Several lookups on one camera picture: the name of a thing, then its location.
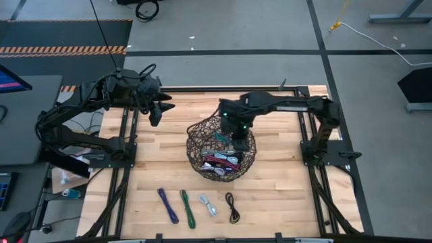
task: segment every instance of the white cord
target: white cord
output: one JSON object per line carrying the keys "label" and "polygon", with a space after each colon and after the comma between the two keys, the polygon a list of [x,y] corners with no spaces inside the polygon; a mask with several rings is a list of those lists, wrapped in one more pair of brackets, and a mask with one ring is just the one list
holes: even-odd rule
{"label": "white cord", "polygon": [[220,153],[215,154],[215,158],[225,159],[226,161],[230,162],[233,165],[237,165],[238,163],[238,159],[236,157],[226,157],[225,155],[222,155]]}
{"label": "white cord", "polygon": [[216,174],[220,176],[225,175],[225,170],[223,170],[222,168],[213,167],[209,163],[205,163],[203,166],[201,166],[201,170],[211,170],[216,172]]}
{"label": "white cord", "polygon": [[207,199],[207,197],[204,194],[200,194],[200,202],[202,202],[204,205],[207,206],[207,209],[209,210],[211,216],[216,216],[216,208],[215,206],[210,204],[209,199]]}
{"label": "white cord", "polygon": [[417,66],[417,65],[431,65],[432,64],[432,62],[427,62],[427,63],[415,63],[415,64],[413,64],[413,63],[410,63],[407,59],[405,59],[405,57],[404,56],[402,56],[402,54],[400,54],[397,50],[395,50],[395,49],[393,49],[393,48],[391,48],[391,47],[388,47],[388,46],[386,46],[386,45],[383,45],[383,44],[381,44],[378,40],[375,40],[374,38],[372,38],[372,37],[370,37],[370,36],[368,36],[368,35],[366,35],[366,34],[363,34],[363,33],[361,33],[361,32],[359,32],[359,31],[357,31],[357,30],[355,30],[353,27],[351,27],[351,26],[349,26],[349,25],[347,25],[347,24],[345,24],[345,23],[343,23],[343,22],[339,22],[341,25],[343,25],[343,26],[346,26],[346,27],[348,27],[349,29],[351,29],[352,31],[354,31],[355,33],[357,33],[357,34],[359,34],[359,35],[361,35],[361,36],[363,36],[363,37],[366,37],[366,38],[368,38],[369,40],[371,40],[371,41],[373,41],[374,43],[377,43],[378,45],[380,45],[380,46],[382,46],[382,47],[384,47],[384,48],[386,48],[386,49],[389,49],[390,51],[393,51],[394,53],[396,53],[396,54],[398,54],[408,65],[411,65],[411,66]]}

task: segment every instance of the gray floor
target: gray floor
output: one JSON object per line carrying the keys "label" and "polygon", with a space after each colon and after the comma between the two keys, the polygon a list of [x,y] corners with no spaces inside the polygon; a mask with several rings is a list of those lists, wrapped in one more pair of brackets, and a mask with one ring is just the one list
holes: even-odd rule
{"label": "gray floor", "polygon": [[[12,2],[0,0],[0,6],[6,6],[0,8],[0,18],[13,12]],[[94,2],[100,18],[135,18],[127,7],[109,0]],[[327,49],[382,49],[343,26],[328,33],[343,2],[313,1]],[[354,0],[342,21],[391,47],[432,49],[432,24],[367,22],[369,14],[397,12],[406,2]],[[160,14],[152,22],[133,22],[128,51],[317,49],[303,0],[164,0],[160,5]],[[425,1],[417,12],[432,14],[432,1]],[[88,1],[27,0],[18,16],[59,18],[93,15]],[[412,62],[432,61],[430,55],[406,57]],[[363,154],[358,167],[375,234],[432,238],[432,178],[428,176],[432,113],[407,114],[406,99],[396,84],[414,68],[395,55],[329,59],[354,149]],[[150,63],[158,65],[155,74],[164,85],[280,84],[285,78],[293,85],[327,84],[321,58],[314,55],[127,57],[125,68],[140,70]],[[88,123],[88,117],[76,119]],[[45,221],[62,217],[55,212],[69,203],[51,205]],[[70,211],[79,214],[80,209],[72,205]],[[62,227],[68,230],[61,228],[48,236],[35,232],[33,242],[72,238],[76,222],[64,222]]]}

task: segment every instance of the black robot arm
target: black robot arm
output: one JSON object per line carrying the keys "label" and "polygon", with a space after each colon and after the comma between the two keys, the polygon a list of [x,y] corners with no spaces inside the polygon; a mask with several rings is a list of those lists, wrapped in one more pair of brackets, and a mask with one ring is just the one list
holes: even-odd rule
{"label": "black robot arm", "polygon": [[105,139],[79,134],[62,124],[83,112],[117,107],[138,108],[143,114],[150,113],[151,125],[157,126],[162,113],[174,105],[162,103],[171,97],[160,91],[159,77],[150,76],[155,67],[152,64],[139,74],[133,70],[117,68],[97,81],[79,85],[70,99],[39,115],[35,125],[36,135],[47,148],[56,153],[61,153],[58,149],[73,145],[103,150],[113,160],[128,159],[124,138]]}
{"label": "black robot arm", "polygon": [[248,129],[253,127],[255,117],[272,111],[309,111],[318,118],[321,125],[317,135],[311,140],[311,153],[316,157],[323,156],[331,131],[340,124],[339,105],[327,97],[279,97],[268,92],[255,91],[243,94],[237,101],[219,101],[221,130],[232,135],[236,150],[247,151],[246,136]]}

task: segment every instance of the desk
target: desk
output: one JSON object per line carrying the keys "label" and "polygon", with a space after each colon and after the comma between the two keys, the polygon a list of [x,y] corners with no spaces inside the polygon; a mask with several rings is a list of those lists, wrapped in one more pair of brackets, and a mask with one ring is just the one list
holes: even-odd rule
{"label": "desk", "polygon": [[[309,86],[309,90],[311,95],[327,95],[325,86]],[[170,103],[176,107],[163,114],[156,128],[150,126],[147,116],[140,114],[136,132],[138,151],[136,164],[130,172],[122,239],[154,239],[158,233],[163,234],[163,238],[274,238],[275,232],[281,232],[283,237],[319,236],[308,169],[302,163],[300,152],[302,136],[297,113],[256,117],[252,131],[258,152],[254,164],[241,178],[230,183],[213,182],[191,168],[186,156],[186,128],[210,116],[219,98],[238,99],[242,93],[199,90],[169,93],[173,97]],[[104,114],[102,137],[118,136],[122,112],[122,109],[110,109]],[[331,135],[333,139],[338,136],[337,131]],[[327,167],[327,174],[333,201],[346,219],[362,231],[350,177],[334,167]],[[88,186],[77,235],[84,234],[103,210],[110,179],[111,170],[105,169]],[[179,224],[171,223],[156,192],[160,187],[164,187],[180,219]],[[179,195],[181,189],[189,195],[196,229],[188,227]],[[229,223],[226,192],[234,195],[241,214],[235,225]],[[216,217],[211,217],[199,202],[201,193],[217,207]],[[322,205],[327,220],[329,216]],[[116,215],[114,211],[111,234]]]}
{"label": "desk", "polygon": [[[48,163],[37,163],[41,142],[34,124],[42,110],[51,109],[60,91],[61,76],[23,76],[33,86],[31,91],[0,94],[0,104],[9,108],[0,124],[0,167],[2,172],[16,172],[6,211],[0,212],[0,235],[17,213],[30,211],[41,201],[41,192],[49,171]],[[24,241],[30,234],[24,235]]]}

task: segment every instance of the wooden tabletop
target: wooden tabletop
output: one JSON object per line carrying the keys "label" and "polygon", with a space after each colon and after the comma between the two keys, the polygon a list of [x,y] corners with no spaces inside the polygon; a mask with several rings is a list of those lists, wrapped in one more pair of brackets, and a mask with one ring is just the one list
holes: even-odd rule
{"label": "wooden tabletop", "polygon": [[[327,95],[326,86],[309,86],[309,90],[311,95]],[[129,179],[122,239],[155,238],[158,233],[164,238],[272,238],[275,232],[281,232],[283,237],[319,236],[308,170],[302,163],[299,145],[302,137],[296,113],[273,112],[256,117],[252,132],[257,154],[254,164],[241,178],[230,183],[213,182],[190,166],[186,156],[186,128],[210,116],[219,98],[238,99],[242,93],[170,93],[173,97],[170,103],[175,104],[175,108],[163,114],[156,128],[150,126],[147,115],[140,114],[138,151]],[[292,92],[278,92],[277,95],[292,95]],[[110,109],[105,113],[100,133],[103,138],[118,136],[122,111]],[[331,139],[338,137],[335,131]],[[89,229],[105,207],[111,172],[112,169],[105,169],[88,186],[79,236]],[[346,219],[362,231],[350,177],[330,166],[327,174],[334,203]],[[158,188],[165,189],[179,224],[171,223],[157,194]],[[181,189],[189,195],[196,229],[188,227]],[[237,224],[229,222],[226,192],[234,195],[235,206],[241,214]],[[206,194],[216,206],[216,217],[210,216],[199,201],[199,194]],[[324,203],[322,205],[325,219],[328,219],[327,208]],[[116,217],[114,210],[111,233]]]}

